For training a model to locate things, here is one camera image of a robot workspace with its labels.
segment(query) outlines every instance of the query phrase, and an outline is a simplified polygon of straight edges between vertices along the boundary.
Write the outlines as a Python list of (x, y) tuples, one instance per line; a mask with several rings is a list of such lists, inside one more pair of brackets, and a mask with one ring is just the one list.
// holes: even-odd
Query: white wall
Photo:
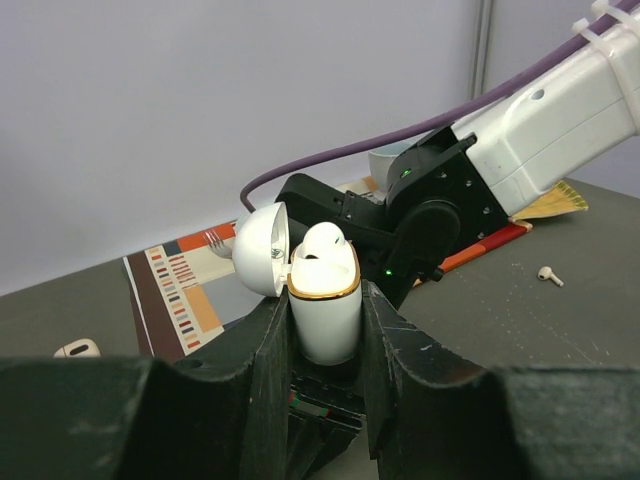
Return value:
[(234, 218), (265, 170), (460, 103), (472, 23), (465, 0), (5, 0), (0, 294)]
[[(571, 26), (576, 20), (592, 20), (592, 3), (593, 0), (495, 0), (486, 87), (497, 86), (571, 38)], [(572, 177), (640, 197), (640, 139), (618, 145)]]

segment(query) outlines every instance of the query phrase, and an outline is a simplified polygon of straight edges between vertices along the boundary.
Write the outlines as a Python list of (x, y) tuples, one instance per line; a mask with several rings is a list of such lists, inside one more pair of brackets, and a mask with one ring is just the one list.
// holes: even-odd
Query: cup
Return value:
[(371, 176), (378, 186), (378, 191), (387, 193), (389, 186), (387, 185), (387, 173), (389, 167), (395, 158), (409, 148), (412, 144), (409, 142), (396, 142), (389, 145), (383, 145), (369, 152), (369, 170)]

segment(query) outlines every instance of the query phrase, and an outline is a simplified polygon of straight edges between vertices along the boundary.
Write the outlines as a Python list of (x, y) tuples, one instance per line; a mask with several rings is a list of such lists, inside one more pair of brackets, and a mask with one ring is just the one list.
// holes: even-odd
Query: fork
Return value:
[(218, 235), (218, 233), (212, 228), (205, 230), (204, 236), (207, 239), (209, 248), (220, 258), (231, 258), (232, 250), (224, 240)]

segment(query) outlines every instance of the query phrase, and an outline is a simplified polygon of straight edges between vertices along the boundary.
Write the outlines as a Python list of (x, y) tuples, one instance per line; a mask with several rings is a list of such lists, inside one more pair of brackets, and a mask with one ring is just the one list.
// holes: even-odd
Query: gray table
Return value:
[[(571, 181), (590, 204), (411, 292), (400, 312), (480, 365), (640, 364), (640, 200)], [(537, 280), (550, 265), (563, 288)], [(0, 298), (0, 355), (81, 337), (138, 352), (120, 260)], [(316, 478), (376, 478), (363, 435)]]

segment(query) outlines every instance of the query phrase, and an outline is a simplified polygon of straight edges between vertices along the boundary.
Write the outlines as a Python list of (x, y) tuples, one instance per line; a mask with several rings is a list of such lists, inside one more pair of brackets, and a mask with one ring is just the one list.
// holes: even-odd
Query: gold rim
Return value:
[[(291, 273), (289, 273), (287, 275), (287, 286), (289, 287), (289, 293), (291, 293), (291, 295), (293, 295), (294, 297), (300, 298), (302, 300), (328, 300), (331, 298), (346, 297), (347, 295), (351, 295), (358, 288), (358, 285), (360, 285), (360, 262), (358, 262), (358, 255), (356, 254), (356, 249), (353, 248), (353, 245), (351, 244), (351, 242), (349, 242), (349, 246), (353, 251), (353, 258), (356, 261), (356, 275), (351, 285), (349, 285), (344, 290), (340, 290), (339, 292), (322, 293), (322, 294), (304, 293), (295, 287), (295, 285), (293, 284), (293, 280), (291, 279)], [(291, 253), (292, 259), (294, 258), (294, 255), (297, 249), (298, 247), (296, 247)]]

